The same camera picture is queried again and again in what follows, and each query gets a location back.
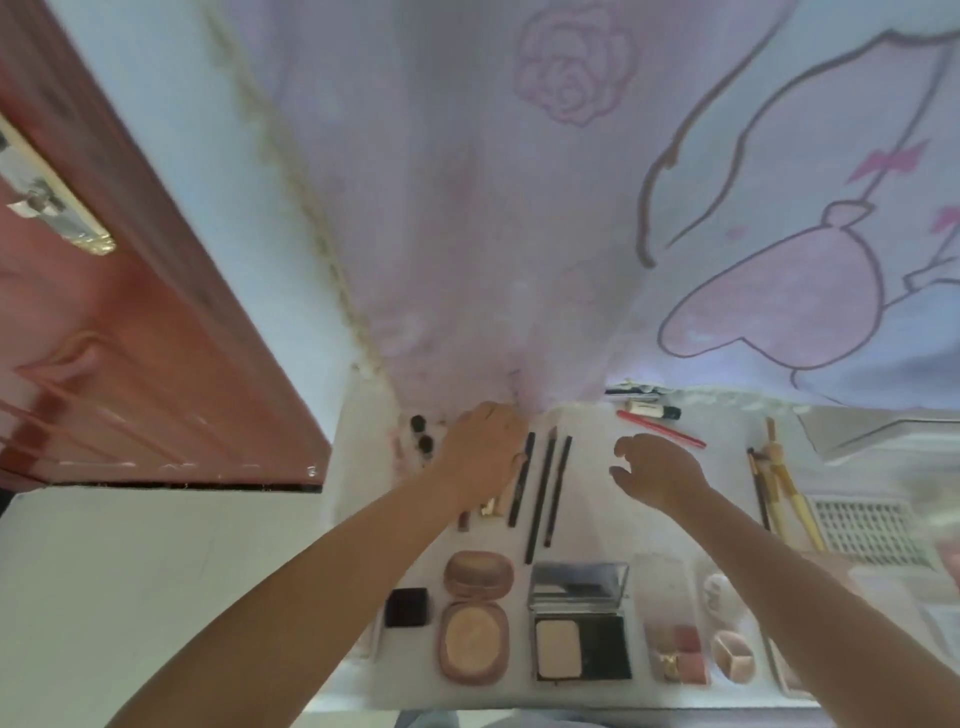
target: red door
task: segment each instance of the red door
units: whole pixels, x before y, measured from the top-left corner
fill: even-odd
[[[22,189],[0,181],[0,471],[47,482],[322,482],[329,445],[95,86],[76,68],[58,77],[54,61],[69,48],[33,58],[23,43],[39,36],[7,28],[0,112],[78,197],[100,201],[116,250],[91,255],[19,216],[7,205],[22,211]],[[4,58],[14,43],[17,62]],[[0,160],[11,150],[0,143]],[[175,291],[138,251],[155,267],[175,260],[165,277],[187,283]]]

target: pink curtain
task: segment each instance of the pink curtain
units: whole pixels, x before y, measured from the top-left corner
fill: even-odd
[[[227,0],[405,405],[960,407],[960,10]]]

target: eyeliner pencil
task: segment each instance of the eyeliner pencil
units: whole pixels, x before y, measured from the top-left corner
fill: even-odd
[[[546,486],[550,480],[550,464],[553,462],[553,450],[557,446],[557,428],[550,428],[546,441],[546,457],[543,458],[543,472],[540,474],[540,487],[537,489],[537,505],[534,507],[534,520],[530,524],[530,539],[527,541],[527,556],[524,564],[534,563],[534,551],[537,550],[537,532],[540,531],[540,516],[543,515],[543,502],[546,501]]]
[[[557,525],[557,511],[560,510],[560,490],[564,486],[566,458],[570,454],[571,445],[573,445],[573,436],[567,435],[564,440],[564,450],[560,453],[560,464],[557,466],[557,483],[553,486],[553,502],[550,503],[550,518],[546,520],[546,537],[543,539],[544,548],[550,548],[550,543],[553,541],[553,529]]]
[[[763,474],[760,468],[756,466],[754,458],[754,449],[747,449],[747,461],[750,463],[750,472],[754,476],[754,488],[756,488],[756,500],[760,504],[760,518],[763,520],[763,527],[770,530],[770,515],[767,513],[767,499],[763,495],[766,490],[766,483],[763,481]]]
[[[523,500],[523,491],[527,487],[527,474],[530,472],[530,458],[534,455],[534,443],[537,442],[537,433],[527,433],[527,444],[523,448],[523,453],[527,456],[526,462],[520,467],[520,475],[516,479],[514,488],[514,502],[510,506],[510,518],[507,519],[507,526],[514,528],[516,519],[520,517],[520,502]]]

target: pink bow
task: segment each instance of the pink bow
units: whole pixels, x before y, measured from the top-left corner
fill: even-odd
[[[888,155],[883,154],[879,149],[874,149],[866,159],[860,162],[860,166],[853,170],[847,184],[856,182],[861,177],[866,177],[874,172],[882,172],[887,169],[895,169],[903,174],[913,172],[917,168],[917,163],[920,161],[920,156],[924,153],[928,142],[929,139],[926,139],[914,144],[909,149],[891,152]]]
[[[960,225],[960,206],[941,207],[937,210],[937,219],[933,221],[930,232],[943,232],[954,225]]]

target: red pencil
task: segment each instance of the red pencil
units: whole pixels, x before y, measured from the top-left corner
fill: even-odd
[[[654,432],[659,432],[661,435],[666,435],[671,437],[674,440],[677,440],[682,443],[690,445],[692,448],[703,449],[707,446],[703,440],[698,440],[695,437],[690,437],[689,435],[684,435],[682,432],[678,432],[675,429],[670,429],[669,427],[664,427],[663,425],[657,425],[657,423],[652,423],[649,420],[644,420],[639,415],[635,415],[631,412],[627,412],[622,409],[616,411],[616,416],[621,420],[626,420],[629,423],[634,425],[640,425],[641,427],[646,427],[647,429],[652,429]]]

